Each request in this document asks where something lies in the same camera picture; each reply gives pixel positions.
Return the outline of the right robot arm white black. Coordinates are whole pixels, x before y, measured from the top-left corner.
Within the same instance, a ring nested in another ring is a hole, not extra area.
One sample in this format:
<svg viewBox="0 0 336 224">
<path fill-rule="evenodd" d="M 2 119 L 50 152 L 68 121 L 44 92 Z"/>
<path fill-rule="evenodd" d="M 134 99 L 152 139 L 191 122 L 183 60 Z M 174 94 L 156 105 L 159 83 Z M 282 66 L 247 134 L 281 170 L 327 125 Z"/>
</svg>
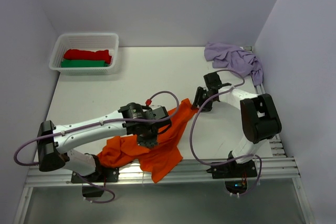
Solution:
<svg viewBox="0 0 336 224">
<path fill-rule="evenodd" d="M 207 163 L 197 157 L 193 148 L 193 131 L 199 114 L 210 111 L 214 101 L 227 103 L 240 111 L 243 138 L 230 152 L 226 161 Z M 228 173 L 234 177 L 245 171 L 245 163 L 254 158 L 261 159 L 257 152 L 266 140 L 281 132 L 282 125 L 274 101 L 269 94 L 253 94 L 234 86 L 223 86 L 219 89 L 198 87 L 193 107 L 198 109 L 192 122 L 189 142 L 194 158 L 207 166 L 227 165 Z"/>
</svg>

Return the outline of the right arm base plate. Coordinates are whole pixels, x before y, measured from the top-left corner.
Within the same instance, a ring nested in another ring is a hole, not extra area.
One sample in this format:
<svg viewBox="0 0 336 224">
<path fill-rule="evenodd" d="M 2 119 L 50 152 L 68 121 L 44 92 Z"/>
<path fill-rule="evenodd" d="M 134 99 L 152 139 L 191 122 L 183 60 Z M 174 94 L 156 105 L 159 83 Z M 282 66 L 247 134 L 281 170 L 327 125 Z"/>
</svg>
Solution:
<svg viewBox="0 0 336 224">
<path fill-rule="evenodd" d="M 253 178 L 258 175 L 252 160 L 244 164 L 238 164 L 236 161 L 224 165 L 217 164 L 218 162 L 212 163 L 211 167 L 206 170 L 212 175 L 212 179 Z"/>
</svg>

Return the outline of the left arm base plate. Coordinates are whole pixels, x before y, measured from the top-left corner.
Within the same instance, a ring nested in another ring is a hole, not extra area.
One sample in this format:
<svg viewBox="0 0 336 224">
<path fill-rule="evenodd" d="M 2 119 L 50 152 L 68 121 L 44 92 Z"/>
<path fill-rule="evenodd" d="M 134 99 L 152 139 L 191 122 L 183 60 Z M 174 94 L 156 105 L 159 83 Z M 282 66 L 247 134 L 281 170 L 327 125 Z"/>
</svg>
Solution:
<svg viewBox="0 0 336 224">
<path fill-rule="evenodd" d="M 119 168 L 106 168 L 102 167 L 102 171 L 100 174 L 93 173 L 91 175 L 85 176 L 89 182 L 92 183 L 116 183 L 119 178 Z"/>
</svg>

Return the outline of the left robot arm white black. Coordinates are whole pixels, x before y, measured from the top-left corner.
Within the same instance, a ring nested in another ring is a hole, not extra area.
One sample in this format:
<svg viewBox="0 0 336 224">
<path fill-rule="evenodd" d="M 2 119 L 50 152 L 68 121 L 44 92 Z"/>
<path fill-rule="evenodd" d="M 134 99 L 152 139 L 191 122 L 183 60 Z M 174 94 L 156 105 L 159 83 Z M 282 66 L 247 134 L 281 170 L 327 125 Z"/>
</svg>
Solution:
<svg viewBox="0 0 336 224">
<path fill-rule="evenodd" d="M 163 106 L 151 108 L 129 103 L 100 118 L 68 125 L 41 123 L 37 141 L 38 167 L 41 172 L 58 169 L 71 170 L 91 182 L 98 181 L 106 165 L 97 155 L 81 153 L 77 147 L 107 137 L 132 135 L 137 145 L 153 148 L 163 128 L 171 125 Z"/>
</svg>

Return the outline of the orange t shirt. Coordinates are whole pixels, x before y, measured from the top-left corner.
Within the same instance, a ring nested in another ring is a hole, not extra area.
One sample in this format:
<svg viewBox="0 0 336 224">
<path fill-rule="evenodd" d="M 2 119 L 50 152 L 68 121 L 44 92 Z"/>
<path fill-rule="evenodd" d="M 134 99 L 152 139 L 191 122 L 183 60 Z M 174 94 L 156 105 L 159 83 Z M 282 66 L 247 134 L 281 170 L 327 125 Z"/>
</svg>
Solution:
<svg viewBox="0 0 336 224">
<path fill-rule="evenodd" d="M 100 163 L 107 168 L 116 168 L 137 159 L 141 170 L 151 173 L 152 181 L 158 183 L 183 159 L 178 144 L 196 112 L 189 99 L 182 100 L 172 117 L 171 128 L 159 135 L 158 145 L 152 149 L 139 146 L 134 135 L 108 139 L 98 154 Z"/>
</svg>

